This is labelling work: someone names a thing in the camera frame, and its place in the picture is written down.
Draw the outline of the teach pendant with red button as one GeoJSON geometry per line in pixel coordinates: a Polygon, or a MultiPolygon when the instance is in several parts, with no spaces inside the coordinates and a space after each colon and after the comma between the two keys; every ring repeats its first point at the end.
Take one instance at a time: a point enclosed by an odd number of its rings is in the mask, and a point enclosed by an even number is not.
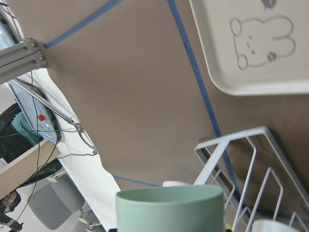
{"type": "Polygon", "coordinates": [[[55,144],[58,143],[60,132],[57,131],[58,122],[53,112],[38,99],[26,92],[25,88],[33,90],[34,93],[44,98],[45,95],[41,90],[36,85],[31,85],[23,80],[11,80],[7,84],[15,95],[15,99],[29,125],[38,131],[38,134],[44,139],[48,139],[55,144]]]}

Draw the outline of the green cup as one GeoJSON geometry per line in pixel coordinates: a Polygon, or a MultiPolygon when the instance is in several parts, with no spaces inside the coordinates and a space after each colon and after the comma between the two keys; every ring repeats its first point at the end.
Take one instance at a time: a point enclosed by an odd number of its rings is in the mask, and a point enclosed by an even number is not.
{"type": "Polygon", "coordinates": [[[141,188],[116,194],[119,232],[224,232],[223,190],[213,185],[141,188]]]}

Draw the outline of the aluminium frame post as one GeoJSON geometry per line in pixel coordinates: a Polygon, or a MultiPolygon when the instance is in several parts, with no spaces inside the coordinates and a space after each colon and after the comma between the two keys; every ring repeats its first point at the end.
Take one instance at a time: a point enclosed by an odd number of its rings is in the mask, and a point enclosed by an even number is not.
{"type": "Polygon", "coordinates": [[[0,51],[0,83],[4,84],[30,71],[47,67],[47,60],[33,39],[0,51]]]}

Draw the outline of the person in dark clothes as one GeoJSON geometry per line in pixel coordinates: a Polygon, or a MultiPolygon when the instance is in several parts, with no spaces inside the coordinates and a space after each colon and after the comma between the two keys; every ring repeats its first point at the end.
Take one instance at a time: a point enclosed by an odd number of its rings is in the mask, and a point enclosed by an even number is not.
{"type": "Polygon", "coordinates": [[[13,212],[21,202],[21,196],[13,190],[0,200],[0,224],[9,227],[11,232],[19,232],[22,230],[22,223],[9,217],[7,213],[13,212]]]}

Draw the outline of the cream cup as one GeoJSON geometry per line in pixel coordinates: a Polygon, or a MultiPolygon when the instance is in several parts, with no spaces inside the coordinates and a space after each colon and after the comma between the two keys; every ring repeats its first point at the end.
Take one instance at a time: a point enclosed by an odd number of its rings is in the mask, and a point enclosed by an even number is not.
{"type": "Polygon", "coordinates": [[[254,221],[252,232],[299,232],[299,230],[278,221],[259,219],[254,221]]]}

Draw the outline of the grey office chair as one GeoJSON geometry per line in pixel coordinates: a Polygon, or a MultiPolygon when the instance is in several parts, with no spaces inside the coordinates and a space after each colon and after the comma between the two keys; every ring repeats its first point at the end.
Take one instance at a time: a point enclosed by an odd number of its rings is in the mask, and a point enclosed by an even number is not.
{"type": "Polygon", "coordinates": [[[48,229],[60,228],[74,213],[79,213],[78,220],[89,227],[99,225],[97,218],[88,221],[94,215],[90,208],[83,208],[85,199],[75,184],[62,175],[57,182],[51,182],[28,198],[28,206],[36,218],[48,229]]]}

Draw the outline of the cream rabbit print tray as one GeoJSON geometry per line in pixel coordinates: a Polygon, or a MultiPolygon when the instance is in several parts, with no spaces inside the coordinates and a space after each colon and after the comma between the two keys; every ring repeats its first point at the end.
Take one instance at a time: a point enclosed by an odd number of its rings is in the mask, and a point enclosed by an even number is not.
{"type": "Polygon", "coordinates": [[[234,96],[308,94],[306,0],[192,0],[211,81],[234,96]]]}

